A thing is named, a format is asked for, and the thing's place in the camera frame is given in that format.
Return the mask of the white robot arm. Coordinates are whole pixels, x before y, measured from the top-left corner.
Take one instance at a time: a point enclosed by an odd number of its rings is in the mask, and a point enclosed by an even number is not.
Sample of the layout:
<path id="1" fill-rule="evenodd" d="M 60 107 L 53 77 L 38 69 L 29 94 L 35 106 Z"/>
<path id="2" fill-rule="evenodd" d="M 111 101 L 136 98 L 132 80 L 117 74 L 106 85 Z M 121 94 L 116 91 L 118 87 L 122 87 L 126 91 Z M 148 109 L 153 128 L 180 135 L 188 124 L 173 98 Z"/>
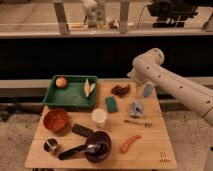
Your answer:
<path id="1" fill-rule="evenodd" d="M 213 127 L 213 90 L 164 69 L 164 59 L 161 49 L 152 48 L 133 59 L 128 76 L 139 86 L 157 84 Z"/>

